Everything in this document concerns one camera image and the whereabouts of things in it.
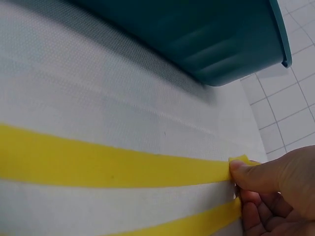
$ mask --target yellow tape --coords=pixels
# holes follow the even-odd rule
[[[161,225],[109,236],[209,236],[241,216],[241,202],[234,201],[200,214]]]
[[[229,180],[223,161],[107,147],[0,124],[0,178],[95,188],[154,188]]]

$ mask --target teal basket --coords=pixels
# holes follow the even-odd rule
[[[137,36],[182,70],[221,86],[292,64],[277,0],[74,0]]]

